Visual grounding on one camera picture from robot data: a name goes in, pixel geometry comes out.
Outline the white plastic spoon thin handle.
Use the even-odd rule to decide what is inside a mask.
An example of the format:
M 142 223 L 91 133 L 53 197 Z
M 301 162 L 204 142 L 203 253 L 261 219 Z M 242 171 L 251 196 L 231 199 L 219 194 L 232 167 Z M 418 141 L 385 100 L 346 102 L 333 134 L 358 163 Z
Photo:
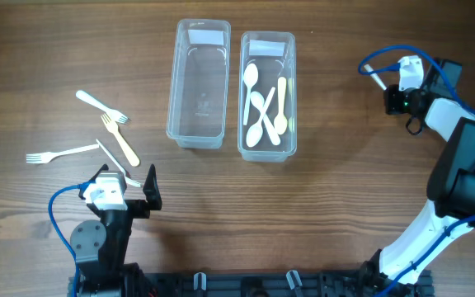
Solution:
M 387 89 L 387 86 L 383 83 L 382 79 L 380 76 L 374 71 L 374 69 L 369 65 L 365 64 L 364 69 L 370 73 L 370 77 L 378 84 L 378 86 L 385 91 Z

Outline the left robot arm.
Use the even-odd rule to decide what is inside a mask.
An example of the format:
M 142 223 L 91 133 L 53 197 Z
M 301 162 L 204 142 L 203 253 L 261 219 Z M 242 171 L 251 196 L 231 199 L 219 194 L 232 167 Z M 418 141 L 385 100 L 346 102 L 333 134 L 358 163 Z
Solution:
M 156 168 L 148 170 L 140 200 L 126 200 L 125 175 L 103 165 L 78 187 L 78 196 L 97 218 L 80 223 L 70 236 L 78 269 L 69 280 L 69 296 L 157 296 L 157 287 L 137 263 L 125 263 L 134 219 L 162 208 Z

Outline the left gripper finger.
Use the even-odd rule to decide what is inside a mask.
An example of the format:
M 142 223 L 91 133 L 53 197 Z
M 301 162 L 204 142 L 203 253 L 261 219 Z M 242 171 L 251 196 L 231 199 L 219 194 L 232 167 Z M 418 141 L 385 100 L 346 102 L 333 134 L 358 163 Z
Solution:
M 96 178 L 99 176 L 100 173 L 102 172 L 107 172 L 109 170 L 109 167 L 107 164 L 103 164 L 99 169 L 98 171 L 96 172 L 96 174 L 94 174 L 88 181 L 89 182 L 94 182 L 96 180 Z
M 148 175 L 143 185 L 143 193 L 147 202 L 160 201 L 160 191 L 158 189 L 157 174 L 154 164 L 151 164 L 148 170 Z

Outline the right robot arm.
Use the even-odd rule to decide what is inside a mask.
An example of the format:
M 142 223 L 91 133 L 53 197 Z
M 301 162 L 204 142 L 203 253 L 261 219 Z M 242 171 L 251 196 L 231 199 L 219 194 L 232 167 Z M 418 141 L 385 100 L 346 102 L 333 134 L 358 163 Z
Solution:
M 430 174 L 420 214 L 379 253 L 379 273 L 413 284 L 453 241 L 475 229 L 475 115 L 425 89 L 403 91 L 392 85 L 384 98 L 388 114 L 409 114 L 446 142 Z

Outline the white spoon slender handle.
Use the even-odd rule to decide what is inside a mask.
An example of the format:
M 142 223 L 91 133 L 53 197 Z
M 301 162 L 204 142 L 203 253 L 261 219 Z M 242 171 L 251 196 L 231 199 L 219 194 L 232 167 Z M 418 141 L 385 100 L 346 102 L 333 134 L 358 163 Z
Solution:
M 249 112 L 250 112 L 250 105 L 251 105 L 251 93 L 252 93 L 252 88 L 256 85 L 257 80 L 258 80 L 258 69 L 257 66 L 254 63 L 248 64 L 248 66 L 245 68 L 245 71 L 243 73 L 243 82 L 245 83 L 245 86 L 247 87 L 247 94 L 246 94 L 246 99 L 245 99 L 245 105 L 244 105 L 244 115 L 243 115 L 243 125 L 247 125 L 248 119 L 249 119 Z

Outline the yellow plastic spoon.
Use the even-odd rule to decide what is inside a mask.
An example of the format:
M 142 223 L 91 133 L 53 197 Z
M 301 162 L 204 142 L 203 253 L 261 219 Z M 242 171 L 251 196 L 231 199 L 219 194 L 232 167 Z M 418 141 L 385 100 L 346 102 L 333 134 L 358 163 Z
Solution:
M 287 79 L 279 77 L 277 80 L 278 114 L 274 119 L 275 131 L 282 135 L 288 126 L 288 120 L 285 116 L 285 96 L 287 90 Z

